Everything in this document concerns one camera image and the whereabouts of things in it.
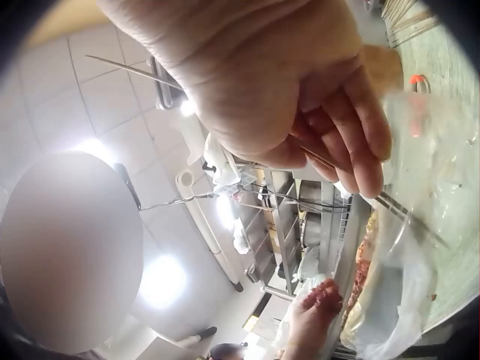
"metal skewer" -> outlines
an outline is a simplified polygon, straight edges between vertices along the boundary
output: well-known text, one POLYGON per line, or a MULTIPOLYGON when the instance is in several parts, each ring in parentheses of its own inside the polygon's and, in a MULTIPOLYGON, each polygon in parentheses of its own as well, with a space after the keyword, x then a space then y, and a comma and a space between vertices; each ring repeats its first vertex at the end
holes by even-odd
POLYGON ((104 62, 105 64, 116 66, 117 68, 124 69, 126 71, 134 72, 135 74, 145 76, 145 77, 150 78, 152 80, 158 81, 159 83, 164 83, 168 86, 171 86, 171 87, 174 87, 176 89, 179 89, 179 90, 183 91, 182 87, 175 80, 162 79, 162 78, 159 78, 158 76, 156 76, 154 74, 151 74, 149 72, 134 68, 132 66, 123 65, 123 64, 120 64, 118 62, 114 62, 114 61, 107 60, 107 59, 104 59, 104 58, 99 58, 98 56, 93 56, 93 55, 85 55, 85 56, 88 57, 88 58, 91 58, 91 59, 96 59, 98 61, 104 62))
MULTIPOLYGON (((336 162, 329 156, 325 154, 318 154, 316 151, 312 150, 312 148, 299 138, 294 137, 293 135, 289 135, 291 140, 296 143, 303 151, 307 154, 313 156, 315 160, 319 161, 321 164, 325 165, 327 168, 339 168, 341 170, 345 170, 341 166, 338 166, 336 162)), ((379 196, 375 198, 378 203, 388 209, 392 214, 398 217, 400 220, 405 221, 409 220, 411 223, 418 225, 419 228, 426 231, 432 237, 434 237, 440 244, 444 247, 448 248, 448 244, 445 240, 443 240, 436 232, 430 229, 423 221, 421 221, 418 217, 412 214, 411 211, 408 211, 402 204, 388 195, 385 191, 382 191, 379 196)))

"metal pot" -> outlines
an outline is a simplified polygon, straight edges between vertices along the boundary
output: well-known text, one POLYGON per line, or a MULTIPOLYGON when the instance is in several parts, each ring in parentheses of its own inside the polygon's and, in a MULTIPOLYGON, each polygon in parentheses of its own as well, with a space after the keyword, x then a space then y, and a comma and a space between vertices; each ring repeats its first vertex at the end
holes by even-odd
POLYGON ((300 242, 303 247, 312 248, 320 245, 320 223, 322 215, 306 213, 301 225, 300 242))
MULTIPOLYGON (((322 183, 318 181, 302 180, 299 188, 299 200, 307 200, 315 203, 322 202, 322 183)), ((310 213, 320 213, 320 206, 312 205, 306 207, 299 205, 299 211, 308 211, 310 213)))

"electrical cable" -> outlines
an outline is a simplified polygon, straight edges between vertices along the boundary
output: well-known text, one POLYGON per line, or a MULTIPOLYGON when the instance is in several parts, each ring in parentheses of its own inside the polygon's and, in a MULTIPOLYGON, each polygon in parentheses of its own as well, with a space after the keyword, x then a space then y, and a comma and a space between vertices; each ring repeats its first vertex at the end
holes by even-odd
POLYGON ((196 200, 196 199, 214 199, 217 196, 219 196, 219 195, 214 193, 214 192, 207 192, 206 194, 194 195, 194 196, 191 196, 191 197, 187 197, 185 199, 180 198, 180 199, 175 199, 175 200, 169 201, 168 203, 163 203, 163 204, 152 205, 152 206, 149 206, 149 207, 144 207, 143 209, 140 209, 139 211, 151 210, 151 209, 155 209, 156 207, 161 207, 161 206, 184 204, 184 203, 188 203, 189 201, 196 200))
MULTIPOLYGON (((263 192, 258 192, 258 191, 255 191, 255 190, 247 190, 245 189, 243 186, 239 186, 239 188, 241 188, 243 191, 245 192, 252 192, 252 193, 255 193, 255 194, 260 194, 260 195, 265 195, 265 193, 263 192)), ((328 213, 328 214, 343 214, 343 213, 347 213, 349 212, 350 210, 350 205, 346 205, 346 206, 333 206, 333 205, 330 205, 330 204, 319 204, 319 203, 315 203, 315 202, 308 202, 308 203, 305 203, 305 201, 302 201, 302 200, 299 200, 299 199, 296 199, 292 196, 288 196, 288 195, 284 195, 284 194, 280 194, 280 193, 277 193, 277 192, 273 192, 271 190, 268 190, 270 192, 271 195, 276 195, 276 196, 280 196, 280 197, 283 197, 283 198, 286 198, 286 199, 289 199, 291 201, 293 201, 294 203, 298 204, 298 205, 302 205, 308 209, 311 209, 315 212, 321 212, 321 213, 328 213), (327 207, 327 208, 331 208, 332 210, 331 211, 327 211, 327 210, 324 210, 324 209, 319 209, 319 208, 315 208, 313 206, 310 206, 309 204, 313 204, 313 205, 316 205, 316 206, 320 206, 320 207, 327 207)))
MULTIPOLYGON (((265 189, 267 190, 267 192, 270 194, 270 195, 276 195, 276 196, 280 196, 280 197, 283 197, 285 199, 289 199, 291 200, 293 203, 297 204, 297 205, 302 205, 304 207, 306 207, 307 209, 311 209, 315 212, 322 212, 322 213, 329 213, 329 214, 343 214, 343 213, 346 213, 349 211, 349 208, 350 208, 350 205, 345 205, 345 206, 335 206, 335 205, 330 205, 330 204, 324 204, 324 203, 316 203, 316 202, 313 202, 313 201, 308 201, 308 200, 300 200, 300 199, 296 199, 292 196, 288 196, 288 195, 285 195, 285 194, 280 194, 280 193, 277 193, 277 192, 273 192, 271 190, 269 190, 268 188, 266 188, 265 186, 261 186, 261 185, 258 185, 258 184, 250 184, 250 185, 255 185, 255 186, 258 186, 260 187, 261 189, 265 189), (316 207, 313 207, 311 205, 315 205, 315 206, 319 206, 321 207, 320 209, 319 208, 316 208, 316 207), (327 211, 325 209, 322 209, 322 208, 329 208, 331 209, 331 211, 327 211), (335 211, 335 209, 343 209, 344 211, 335 211)), ((260 194, 260 195, 263 195, 263 196, 266 196, 267 194, 264 193, 264 192, 258 192, 258 191, 255 191, 255 190, 247 190, 245 189, 244 186, 241 186, 239 185, 238 188, 242 191, 245 191, 245 192, 251 192, 251 193, 255 193, 255 194, 260 194)), ((191 197, 188 197, 188 198, 179 198, 179 199, 174 199, 172 201, 169 201, 167 203, 163 203, 163 204, 157 204, 157 205, 152 205, 152 206, 149 206, 149 207, 145 207, 143 209, 140 209, 139 211, 144 211, 144 210, 151 210, 151 209, 155 209, 157 207, 162 207, 162 206, 170 206, 170 205, 176 205, 176 204, 184 204, 184 203, 187 203, 187 202, 190 202, 190 201, 193 201, 193 200, 196 200, 196 199, 214 199, 216 197, 220 196, 219 194, 215 193, 215 192, 207 192, 205 194, 201 194, 201 195, 194 195, 194 196, 191 196, 191 197)))
POLYGON ((303 206, 309 208, 309 209, 312 209, 312 207, 309 207, 309 206, 306 206, 305 204, 311 204, 311 205, 317 205, 317 206, 322 206, 322 207, 328 207, 328 208, 332 208, 332 209, 348 209, 350 208, 350 205, 340 205, 340 206, 336 206, 336 205, 332 205, 332 204, 327 204, 327 203, 316 203, 314 201, 310 201, 310 200, 306 200, 306 199, 296 199, 292 196, 288 196, 288 195, 284 195, 284 194, 280 194, 280 193, 277 193, 277 192, 273 192, 271 191, 270 189, 268 189, 266 186, 262 186, 262 185, 258 185, 258 184, 250 184, 250 185, 254 185, 254 186, 257 186, 259 188, 262 188, 262 189, 265 189, 267 190, 271 195, 276 195, 276 196, 280 196, 280 197, 284 197, 284 198, 287 198, 289 200, 292 200, 292 201, 295 201, 296 203, 299 204, 299 202, 301 202, 303 206))

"bundle of skewers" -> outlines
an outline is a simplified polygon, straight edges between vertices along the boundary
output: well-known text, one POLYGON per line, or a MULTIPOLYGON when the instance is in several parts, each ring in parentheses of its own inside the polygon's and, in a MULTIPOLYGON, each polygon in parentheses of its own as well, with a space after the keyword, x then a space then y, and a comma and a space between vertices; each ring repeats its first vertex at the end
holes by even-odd
POLYGON ((382 10, 390 46, 410 41, 439 24, 437 18, 428 10, 422 9, 417 0, 386 0, 382 10))

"ceiling light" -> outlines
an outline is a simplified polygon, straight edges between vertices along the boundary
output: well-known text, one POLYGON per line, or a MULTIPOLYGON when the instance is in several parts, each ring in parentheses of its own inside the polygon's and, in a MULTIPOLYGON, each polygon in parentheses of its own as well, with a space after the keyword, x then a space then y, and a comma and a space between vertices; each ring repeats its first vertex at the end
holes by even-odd
POLYGON ((144 270, 139 294, 152 307, 166 308, 183 292, 187 276, 172 256, 160 256, 144 270))
POLYGON ((111 151, 109 151, 100 142, 100 140, 96 138, 82 141, 80 144, 70 149, 70 151, 83 151, 84 153, 88 153, 95 157, 98 157, 100 160, 103 160, 110 166, 112 166, 116 162, 111 151))
POLYGON ((180 111, 183 116, 190 116, 197 112, 197 106, 191 100, 184 100, 180 105, 180 111))
POLYGON ((233 216, 230 199, 224 195, 216 199, 216 211, 220 217, 223 226, 228 230, 233 230, 235 225, 235 217, 233 216))

